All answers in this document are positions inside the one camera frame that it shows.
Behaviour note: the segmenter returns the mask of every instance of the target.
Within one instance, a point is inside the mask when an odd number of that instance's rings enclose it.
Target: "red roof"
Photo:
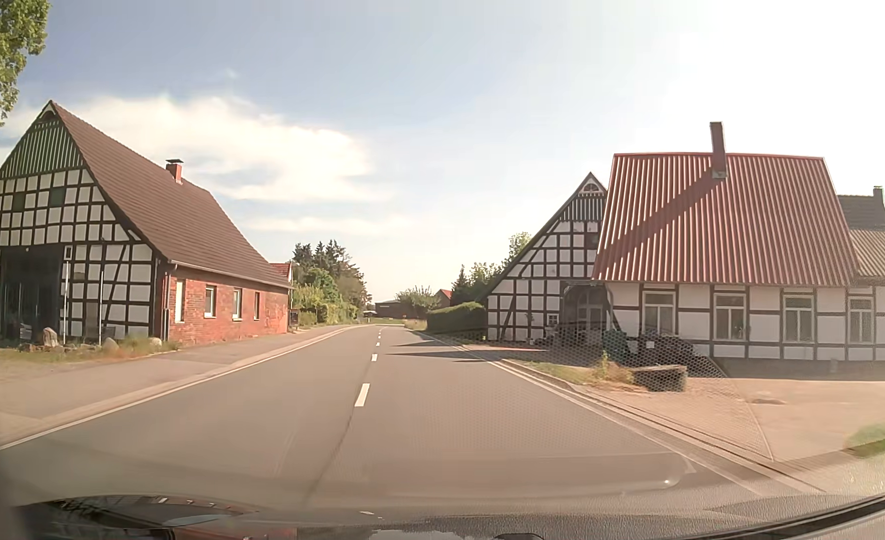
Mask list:
[[[292,268],[292,264],[290,262],[270,262],[268,265],[278,270],[283,276],[286,277],[287,280],[290,278],[289,270],[290,268]]]
[[[847,286],[856,269],[821,157],[617,153],[594,277],[604,281]]]

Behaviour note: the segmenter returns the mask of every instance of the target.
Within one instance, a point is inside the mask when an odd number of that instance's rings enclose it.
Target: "farm building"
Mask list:
[[[287,331],[291,285],[205,189],[53,102],[0,168],[0,336]]]

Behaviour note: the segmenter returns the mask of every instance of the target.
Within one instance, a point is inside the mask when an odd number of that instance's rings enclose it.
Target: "brick chimney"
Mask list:
[[[175,178],[175,183],[182,185],[182,159],[166,159],[166,170]]]
[[[723,140],[723,123],[709,122],[709,132],[712,134],[712,178],[713,180],[725,180],[725,141]]]

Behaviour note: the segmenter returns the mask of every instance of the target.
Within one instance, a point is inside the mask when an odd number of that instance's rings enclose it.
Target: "road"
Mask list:
[[[0,451],[17,504],[172,493],[287,510],[642,511],[757,498],[746,471],[700,463],[399,326],[354,327]]]

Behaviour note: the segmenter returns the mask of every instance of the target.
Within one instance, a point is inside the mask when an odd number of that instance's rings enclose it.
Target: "half-timbered house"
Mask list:
[[[733,365],[885,361],[882,190],[837,196],[821,157],[712,134],[712,153],[613,157],[593,278],[615,323]]]
[[[291,285],[207,190],[53,102],[0,168],[0,336],[287,330]]]
[[[556,331],[600,343],[604,287],[592,281],[605,188],[589,173],[480,296],[489,340],[539,340]]]

